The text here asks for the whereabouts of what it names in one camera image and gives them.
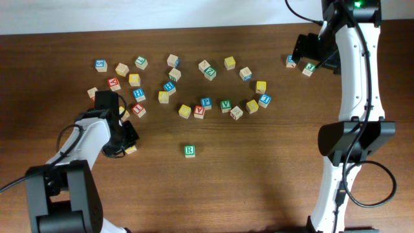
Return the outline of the yellow S block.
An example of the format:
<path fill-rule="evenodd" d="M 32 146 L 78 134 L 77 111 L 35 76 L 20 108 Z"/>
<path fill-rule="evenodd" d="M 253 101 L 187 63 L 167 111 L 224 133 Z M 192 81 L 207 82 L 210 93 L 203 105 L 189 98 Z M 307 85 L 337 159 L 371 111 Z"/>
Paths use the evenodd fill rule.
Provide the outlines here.
<path fill-rule="evenodd" d="M 190 115 L 191 115 L 191 107 L 185 104 L 182 104 L 179 109 L 179 116 L 182 118 L 188 119 Z"/>

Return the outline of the green R block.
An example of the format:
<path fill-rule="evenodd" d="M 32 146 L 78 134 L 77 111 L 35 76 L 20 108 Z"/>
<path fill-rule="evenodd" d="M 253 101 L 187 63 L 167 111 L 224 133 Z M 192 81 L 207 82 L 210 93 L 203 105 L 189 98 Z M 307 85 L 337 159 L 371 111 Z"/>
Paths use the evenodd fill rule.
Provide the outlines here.
<path fill-rule="evenodd" d="M 186 158 L 195 157 L 195 146 L 194 145 L 185 145 L 184 146 L 184 156 Z"/>

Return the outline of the red A block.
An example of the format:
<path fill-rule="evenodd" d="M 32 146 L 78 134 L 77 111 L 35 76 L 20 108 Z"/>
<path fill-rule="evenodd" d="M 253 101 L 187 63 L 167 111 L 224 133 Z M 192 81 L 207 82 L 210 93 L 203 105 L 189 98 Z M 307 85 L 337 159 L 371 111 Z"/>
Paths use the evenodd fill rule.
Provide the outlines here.
<path fill-rule="evenodd" d="M 194 108 L 193 115 L 195 118 L 203 119 L 205 115 L 205 108 L 201 105 L 196 105 Z"/>

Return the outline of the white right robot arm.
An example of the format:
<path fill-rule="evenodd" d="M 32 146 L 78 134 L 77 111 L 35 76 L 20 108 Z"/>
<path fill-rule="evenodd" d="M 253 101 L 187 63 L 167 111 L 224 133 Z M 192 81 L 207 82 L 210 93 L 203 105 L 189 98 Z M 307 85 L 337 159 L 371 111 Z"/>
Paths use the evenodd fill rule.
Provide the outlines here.
<path fill-rule="evenodd" d="M 346 232 L 349 201 L 359 207 L 351 189 L 368 156 L 395 135 L 387 121 L 378 87 L 378 42 L 382 22 L 380 1 L 322 1 L 319 34 L 301 34 L 292 54 L 317 61 L 305 70 L 326 68 L 342 78 L 342 102 L 336 123 L 318 132 L 323 177 L 316 206 L 302 232 Z"/>

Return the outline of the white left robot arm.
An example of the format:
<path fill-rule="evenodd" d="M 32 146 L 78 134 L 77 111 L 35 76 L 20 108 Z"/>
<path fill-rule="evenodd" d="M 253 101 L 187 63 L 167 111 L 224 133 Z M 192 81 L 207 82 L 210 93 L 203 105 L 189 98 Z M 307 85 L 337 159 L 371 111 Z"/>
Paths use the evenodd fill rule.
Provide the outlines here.
<path fill-rule="evenodd" d="M 27 170 L 25 182 L 32 232 L 128 232 L 104 218 L 91 170 L 99 154 L 119 159 L 139 136 L 123 122 L 113 91 L 97 91 L 94 107 L 77 116 L 71 135 L 53 158 Z"/>

